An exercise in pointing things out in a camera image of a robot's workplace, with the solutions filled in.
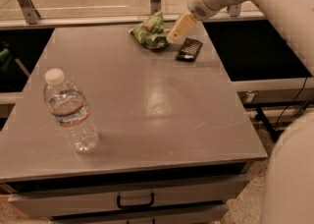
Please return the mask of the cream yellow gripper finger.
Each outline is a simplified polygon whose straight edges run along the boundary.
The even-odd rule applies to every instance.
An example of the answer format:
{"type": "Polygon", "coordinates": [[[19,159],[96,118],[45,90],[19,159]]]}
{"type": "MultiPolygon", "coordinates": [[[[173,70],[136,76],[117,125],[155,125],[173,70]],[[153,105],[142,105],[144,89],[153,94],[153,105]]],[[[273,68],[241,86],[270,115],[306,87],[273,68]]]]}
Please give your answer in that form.
{"type": "Polygon", "coordinates": [[[191,13],[183,13],[176,20],[174,26],[170,29],[167,35],[167,41],[176,43],[186,36],[191,30],[196,27],[197,18],[191,13]]]}

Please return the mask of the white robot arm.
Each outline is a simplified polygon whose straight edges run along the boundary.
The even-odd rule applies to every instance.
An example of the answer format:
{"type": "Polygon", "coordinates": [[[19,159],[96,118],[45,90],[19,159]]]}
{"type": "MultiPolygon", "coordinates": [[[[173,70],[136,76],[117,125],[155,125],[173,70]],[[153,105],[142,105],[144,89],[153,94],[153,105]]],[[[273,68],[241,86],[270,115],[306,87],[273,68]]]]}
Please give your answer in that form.
{"type": "MultiPolygon", "coordinates": [[[[188,0],[189,12],[167,35],[171,43],[189,33],[198,20],[247,0],[188,0]]],[[[314,0],[249,0],[314,75],[314,0]]],[[[289,125],[269,159],[260,224],[314,224],[314,114],[289,125]]]]}

